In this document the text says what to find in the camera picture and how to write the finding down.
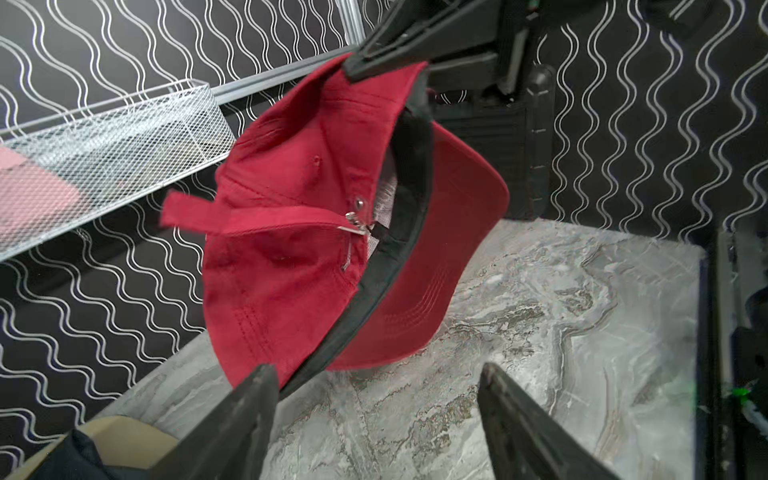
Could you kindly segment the dark navy cap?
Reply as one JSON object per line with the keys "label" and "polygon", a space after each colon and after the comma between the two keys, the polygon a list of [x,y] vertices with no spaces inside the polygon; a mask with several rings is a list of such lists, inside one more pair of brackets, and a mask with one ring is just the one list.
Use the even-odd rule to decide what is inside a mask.
{"label": "dark navy cap", "polygon": [[147,478],[146,470],[105,465],[95,443],[78,430],[70,432],[29,476],[31,480],[144,480]]}

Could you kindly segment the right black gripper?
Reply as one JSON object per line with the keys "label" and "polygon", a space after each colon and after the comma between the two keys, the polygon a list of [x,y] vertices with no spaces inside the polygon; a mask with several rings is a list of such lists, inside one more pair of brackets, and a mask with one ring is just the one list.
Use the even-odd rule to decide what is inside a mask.
{"label": "right black gripper", "polygon": [[350,81],[359,82],[451,55],[430,67],[433,93],[515,96],[541,35],[603,4],[510,1],[502,7],[500,0],[397,1],[346,58],[343,70]]}

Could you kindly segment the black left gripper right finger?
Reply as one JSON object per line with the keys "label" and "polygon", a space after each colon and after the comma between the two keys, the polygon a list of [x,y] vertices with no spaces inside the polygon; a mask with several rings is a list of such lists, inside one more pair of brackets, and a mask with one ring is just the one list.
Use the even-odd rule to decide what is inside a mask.
{"label": "black left gripper right finger", "polygon": [[495,363],[483,365],[478,407],[497,479],[614,479]]}

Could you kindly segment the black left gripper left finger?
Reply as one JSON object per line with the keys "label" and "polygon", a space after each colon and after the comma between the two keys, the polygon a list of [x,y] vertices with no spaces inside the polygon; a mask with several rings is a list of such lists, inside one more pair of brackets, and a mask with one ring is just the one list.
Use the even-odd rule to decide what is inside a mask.
{"label": "black left gripper left finger", "polygon": [[149,470],[151,479],[258,479],[278,404],[274,366],[260,365]]}

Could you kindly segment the red cap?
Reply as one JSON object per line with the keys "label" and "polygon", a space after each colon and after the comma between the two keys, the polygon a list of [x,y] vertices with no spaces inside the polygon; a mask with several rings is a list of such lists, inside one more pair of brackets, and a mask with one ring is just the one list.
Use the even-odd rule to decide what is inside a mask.
{"label": "red cap", "polygon": [[205,238],[203,312],[232,386],[319,373],[429,343],[509,192],[435,122],[425,64],[354,82],[335,59],[237,139],[206,200],[168,193],[160,222]]}

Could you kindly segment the tan cap with logo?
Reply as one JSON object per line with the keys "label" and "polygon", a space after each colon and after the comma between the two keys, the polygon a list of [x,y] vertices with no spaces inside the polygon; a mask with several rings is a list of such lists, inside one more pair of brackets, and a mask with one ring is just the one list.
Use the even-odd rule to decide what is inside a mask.
{"label": "tan cap with logo", "polygon": [[[149,470],[179,443],[176,438],[158,428],[126,416],[97,418],[73,430],[84,433],[95,443],[105,465],[135,467],[146,470],[148,475]],[[8,477],[29,479],[34,470],[68,434],[26,460]]]}

